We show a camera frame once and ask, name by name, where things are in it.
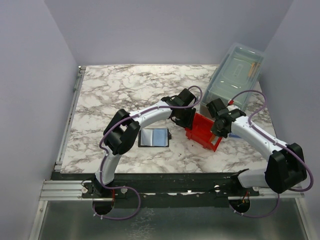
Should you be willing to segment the red plastic bin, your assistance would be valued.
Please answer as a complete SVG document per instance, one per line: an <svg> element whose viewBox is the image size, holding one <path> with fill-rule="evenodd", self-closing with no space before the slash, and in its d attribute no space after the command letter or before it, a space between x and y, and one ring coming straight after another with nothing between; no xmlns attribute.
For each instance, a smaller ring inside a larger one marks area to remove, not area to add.
<svg viewBox="0 0 320 240"><path fill-rule="evenodd" d="M217 137L211 132L211 128L214 125L214 121L196 113L193 118L192 126L185 127L185 135L189 140L193 140L203 148L216 152L222 137Z"/></svg>

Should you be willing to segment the black leather card holder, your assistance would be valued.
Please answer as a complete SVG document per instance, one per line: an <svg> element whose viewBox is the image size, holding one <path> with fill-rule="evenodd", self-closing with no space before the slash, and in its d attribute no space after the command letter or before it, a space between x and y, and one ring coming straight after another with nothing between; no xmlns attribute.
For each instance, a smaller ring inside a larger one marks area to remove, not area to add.
<svg viewBox="0 0 320 240"><path fill-rule="evenodd" d="M138 147L167 148L171 139L168 128L144 128L138 134Z"/></svg>

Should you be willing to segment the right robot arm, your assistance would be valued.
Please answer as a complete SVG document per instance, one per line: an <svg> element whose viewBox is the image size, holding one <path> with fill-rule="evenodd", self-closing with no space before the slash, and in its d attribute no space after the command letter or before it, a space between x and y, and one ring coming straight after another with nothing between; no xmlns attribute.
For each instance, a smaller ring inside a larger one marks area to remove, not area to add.
<svg viewBox="0 0 320 240"><path fill-rule="evenodd" d="M298 144L287 144L270 135L238 108L210 110L209 113L215 118L211 128L214 135L227 138L233 133L267 160L267 166L262 169L245 169L237 174L237 179L230 183L234 195L241 196L253 187L270 188L281 194L306 180L303 151Z"/></svg>

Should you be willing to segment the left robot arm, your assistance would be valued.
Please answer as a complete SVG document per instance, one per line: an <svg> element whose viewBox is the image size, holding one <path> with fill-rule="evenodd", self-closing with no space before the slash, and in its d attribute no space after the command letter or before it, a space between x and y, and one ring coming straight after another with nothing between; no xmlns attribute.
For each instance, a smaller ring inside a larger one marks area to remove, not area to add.
<svg viewBox="0 0 320 240"><path fill-rule="evenodd" d="M134 145L139 132L156 122L171 119L177 126L192 128L196 113L197 98L191 93L164 97L157 103L134 112L120 109L103 132L99 147L105 151L98 170L95 172L93 191L101 198L111 191L110 183L123 154Z"/></svg>

